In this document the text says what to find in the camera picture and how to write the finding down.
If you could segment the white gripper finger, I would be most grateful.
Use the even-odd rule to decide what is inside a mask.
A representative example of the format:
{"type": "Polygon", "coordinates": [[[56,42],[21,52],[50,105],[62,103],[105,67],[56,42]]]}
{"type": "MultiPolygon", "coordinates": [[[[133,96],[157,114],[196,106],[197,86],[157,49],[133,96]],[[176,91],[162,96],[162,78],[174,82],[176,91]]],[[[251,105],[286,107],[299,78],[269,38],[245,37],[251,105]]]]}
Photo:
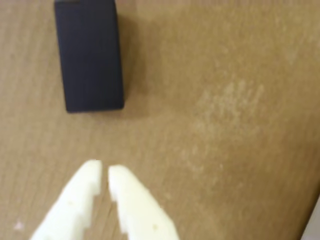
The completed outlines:
{"type": "Polygon", "coordinates": [[[91,226],[95,196],[101,192],[103,165],[84,162],[31,236],[32,240],[82,240],[91,226]]]}
{"type": "Polygon", "coordinates": [[[108,168],[108,188],[128,240],[178,240],[175,223],[149,189],[124,165],[108,168]]]}

